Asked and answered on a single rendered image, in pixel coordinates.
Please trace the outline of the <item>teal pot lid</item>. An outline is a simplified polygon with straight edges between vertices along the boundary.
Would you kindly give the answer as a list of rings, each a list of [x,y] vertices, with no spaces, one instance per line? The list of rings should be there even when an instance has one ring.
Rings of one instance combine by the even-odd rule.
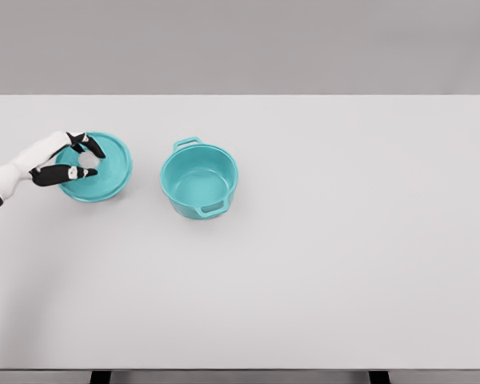
[[[80,155],[71,148],[65,148],[56,155],[54,164],[67,164],[82,168],[94,168],[98,174],[80,178],[59,185],[61,190],[80,202],[100,202],[118,194],[128,183],[133,169],[133,160],[127,145],[116,136],[101,132],[90,132],[106,155],[96,166],[81,164]]]

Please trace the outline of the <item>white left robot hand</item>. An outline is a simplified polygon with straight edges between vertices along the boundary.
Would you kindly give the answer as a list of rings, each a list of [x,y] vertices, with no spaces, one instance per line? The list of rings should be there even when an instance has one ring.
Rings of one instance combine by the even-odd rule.
[[[94,168],[81,168],[67,164],[43,166],[65,148],[71,148],[81,154],[84,152],[84,147],[98,159],[106,157],[100,145],[88,133],[57,131],[32,144],[10,162],[22,176],[31,178],[35,185],[53,186],[98,174]]]

